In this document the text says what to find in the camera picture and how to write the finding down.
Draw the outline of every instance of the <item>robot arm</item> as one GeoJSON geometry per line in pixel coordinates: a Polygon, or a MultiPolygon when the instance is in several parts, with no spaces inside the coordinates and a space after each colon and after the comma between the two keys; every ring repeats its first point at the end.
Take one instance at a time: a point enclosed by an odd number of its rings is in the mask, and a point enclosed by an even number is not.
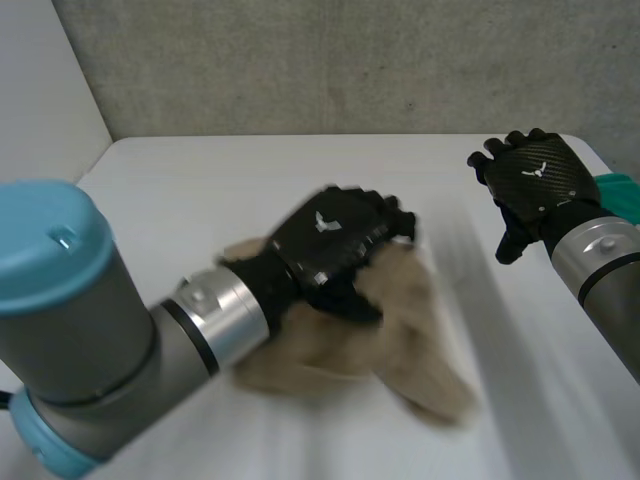
{"type": "Polygon", "coordinates": [[[329,187],[256,257],[200,272],[149,310],[78,188],[0,186],[0,225],[0,358],[25,385],[9,409],[41,463],[75,479],[276,335],[293,302],[377,322],[353,278],[376,247],[413,238],[415,217],[395,197],[329,187]]]}
{"type": "Polygon", "coordinates": [[[640,231],[604,209],[567,205],[541,232],[553,268],[640,383],[640,231]]]}
{"type": "Polygon", "coordinates": [[[493,159],[475,152],[468,164],[505,221],[498,261],[513,263],[542,240],[560,278],[640,382],[640,231],[601,208],[593,177],[559,135],[515,131],[485,148],[493,159]]]}

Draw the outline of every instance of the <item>white table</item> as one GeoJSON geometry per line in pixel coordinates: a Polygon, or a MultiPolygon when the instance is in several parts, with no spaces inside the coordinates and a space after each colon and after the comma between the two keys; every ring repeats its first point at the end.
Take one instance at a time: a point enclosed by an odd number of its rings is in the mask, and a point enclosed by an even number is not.
{"type": "MultiPolygon", "coordinates": [[[[541,245],[509,267],[493,260],[502,219],[465,163],[486,138],[182,137],[112,145],[80,186],[110,220],[147,303],[225,245],[267,232],[317,187],[359,184],[398,195],[425,219],[440,208],[434,196],[464,205],[504,302],[504,328],[493,331],[492,318],[465,318],[476,322],[472,333],[454,327],[482,404],[466,429],[418,423],[373,379],[330,401],[304,403],[239,392],[223,376],[92,478],[639,478],[640,389],[541,245]],[[486,341],[478,335],[485,330],[486,341]]],[[[593,174],[608,171],[584,142],[566,138],[593,174]]],[[[6,369],[0,373],[2,386],[18,385],[6,369]]],[[[0,478],[45,478],[6,416],[0,422],[0,478]]]]}

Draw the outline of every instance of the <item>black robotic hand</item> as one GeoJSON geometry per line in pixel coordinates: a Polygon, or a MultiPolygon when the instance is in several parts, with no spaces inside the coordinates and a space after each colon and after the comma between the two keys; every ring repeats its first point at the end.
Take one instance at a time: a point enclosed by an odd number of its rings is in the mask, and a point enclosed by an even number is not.
{"type": "MultiPolygon", "coordinates": [[[[396,197],[331,186],[308,199],[276,228],[265,250],[248,261],[251,265],[240,261],[227,266],[245,280],[247,268],[265,271],[271,259],[269,268],[284,267],[297,297],[314,308],[354,322],[376,322],[380,312],[355,291],[356,273],[378,247],[394,237],[415,240],[415,224],[415,215],[402,211],[396,197]]],[[[281,277],[268,283],[284,291],[277,287],[281,277]]],[[[284,304],[279,305],[272,317],[282,313],[284,304]]]]}
{"type": "Polygon", "coordinates": [[[545,236],[545,228],[557,229],[559,223],[566,230],[575,222],[571,217],[598,216],[590,211],[599,210],[600,205],[595,180],[560,135],[539,128],[528,136],[514,131],[504,143],[490,138],[484,147],[493,159],[475,152],[467,164],[475,168],[478,181],[489,187],[502,212],[506,232],[496,251],[500,263],[517,260],[527,245],[545,236]],[[563,212],[563,218],[554,218],[553,227],[547,227],[557,211],[563,212]]]}

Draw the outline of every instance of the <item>green cloth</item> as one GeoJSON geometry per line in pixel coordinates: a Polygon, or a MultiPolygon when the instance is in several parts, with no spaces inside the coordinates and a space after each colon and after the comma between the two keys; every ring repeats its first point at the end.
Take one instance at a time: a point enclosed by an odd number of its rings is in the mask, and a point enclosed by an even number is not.
{"type": "Polygon", "coordinates": [[[640,224],[640,186],[621,173],[599,175],[595,179],[602,206],[634,225],[640,224]]]}

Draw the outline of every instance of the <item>crumpled towel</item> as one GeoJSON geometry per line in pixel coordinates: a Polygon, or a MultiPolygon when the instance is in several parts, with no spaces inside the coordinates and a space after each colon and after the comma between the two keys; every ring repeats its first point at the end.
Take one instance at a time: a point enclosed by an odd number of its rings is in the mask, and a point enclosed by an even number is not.
{"type": "MultiPolygon", "coordinates": [[[[228,247],[227,260],[250,257],[262,239],[228,247]]],[[[371,372],[422,421],[460,421],[475,404],[443,352],[429,273],[414,250],[390,243],[356,279],[356,290],[383,312],[381,325],[349,323],[297,302],[280,335],[234,367],[238,386],[291,396],[329,393],[371,372]]]]}

